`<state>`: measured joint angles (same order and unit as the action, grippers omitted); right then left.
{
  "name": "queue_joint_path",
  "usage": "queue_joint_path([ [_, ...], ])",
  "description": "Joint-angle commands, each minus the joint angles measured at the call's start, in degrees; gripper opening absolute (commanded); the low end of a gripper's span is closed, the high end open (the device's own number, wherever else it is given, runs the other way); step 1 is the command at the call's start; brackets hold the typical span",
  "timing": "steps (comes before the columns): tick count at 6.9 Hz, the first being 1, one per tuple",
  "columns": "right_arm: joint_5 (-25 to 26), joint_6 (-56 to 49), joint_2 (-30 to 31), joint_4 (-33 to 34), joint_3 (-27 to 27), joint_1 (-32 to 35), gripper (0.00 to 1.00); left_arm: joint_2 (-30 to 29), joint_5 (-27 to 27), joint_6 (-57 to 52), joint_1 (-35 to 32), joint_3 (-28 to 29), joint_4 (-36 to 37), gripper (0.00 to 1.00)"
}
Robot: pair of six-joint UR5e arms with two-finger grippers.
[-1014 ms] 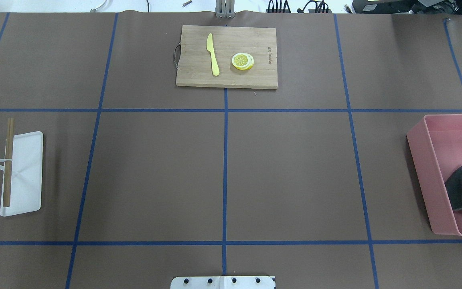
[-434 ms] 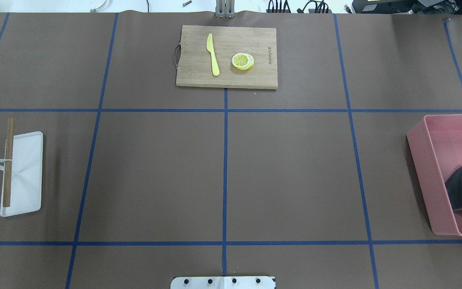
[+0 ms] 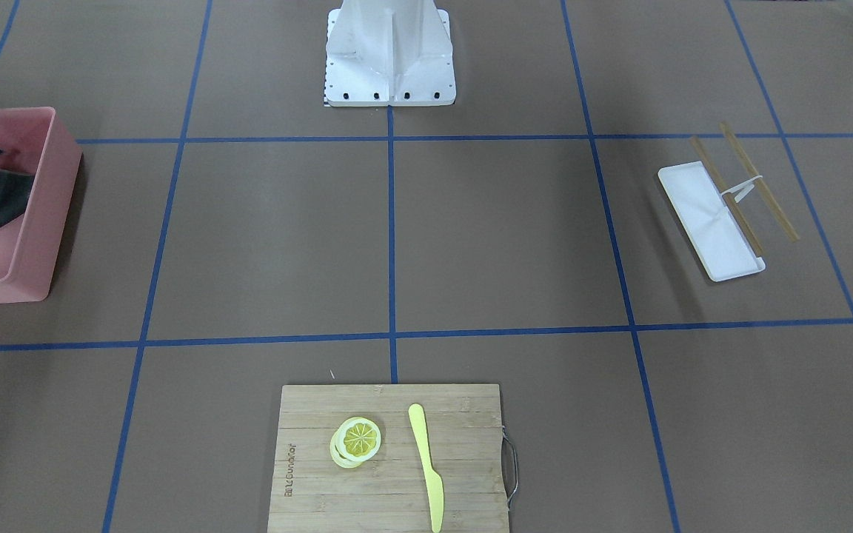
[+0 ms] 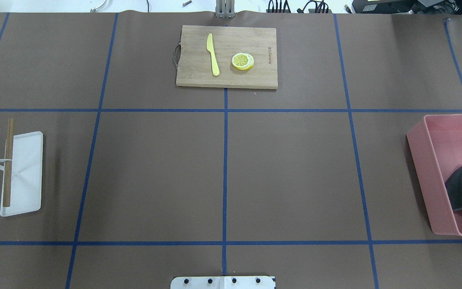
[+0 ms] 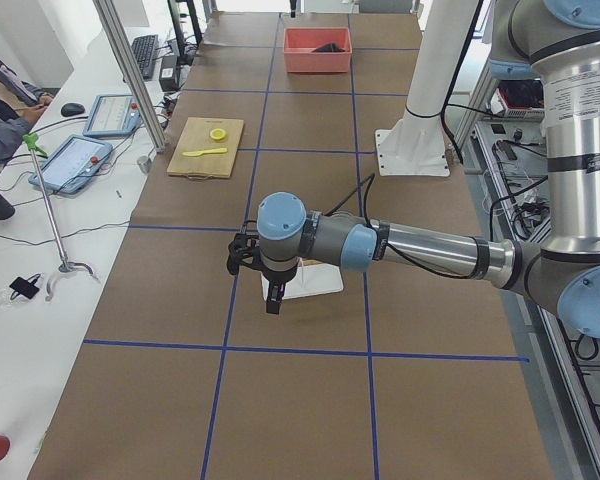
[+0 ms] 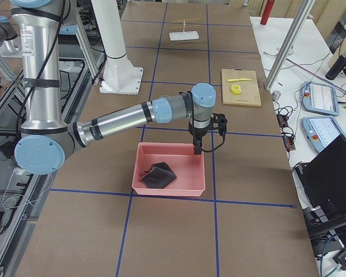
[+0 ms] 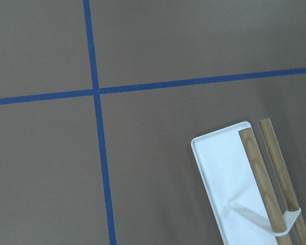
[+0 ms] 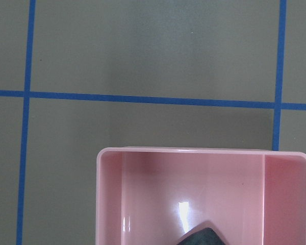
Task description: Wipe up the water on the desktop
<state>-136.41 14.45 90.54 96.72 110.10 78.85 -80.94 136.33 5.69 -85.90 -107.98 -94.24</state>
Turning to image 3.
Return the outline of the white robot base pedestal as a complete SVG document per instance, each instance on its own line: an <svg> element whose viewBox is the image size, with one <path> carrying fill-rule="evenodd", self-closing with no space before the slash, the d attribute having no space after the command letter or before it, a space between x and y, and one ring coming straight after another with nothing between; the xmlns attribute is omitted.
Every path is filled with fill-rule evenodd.
<svg viewBox="0 0 853 533"><path fill-rule="evenodd" d="M457 100L450 17L433 1L344 1L326 24L323 101L332 107Z"/></svg>

